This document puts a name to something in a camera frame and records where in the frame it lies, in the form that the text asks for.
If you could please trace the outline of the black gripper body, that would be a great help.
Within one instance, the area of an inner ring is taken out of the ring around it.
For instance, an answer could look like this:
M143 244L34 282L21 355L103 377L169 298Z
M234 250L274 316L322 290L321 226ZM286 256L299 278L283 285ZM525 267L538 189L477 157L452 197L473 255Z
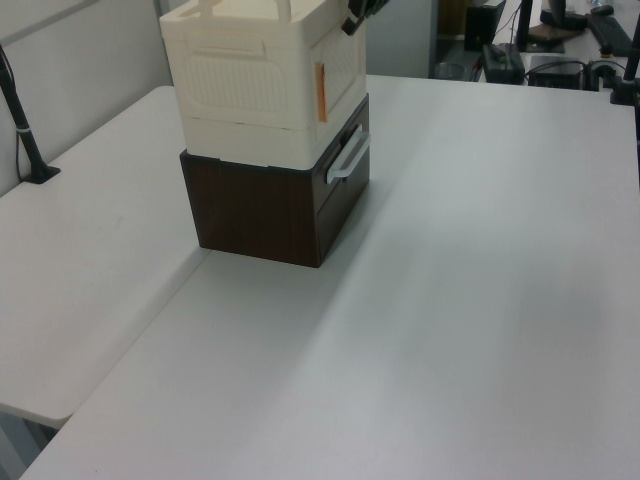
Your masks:
M349 10L355 17L369 17L377 14L389 0L349 0Z

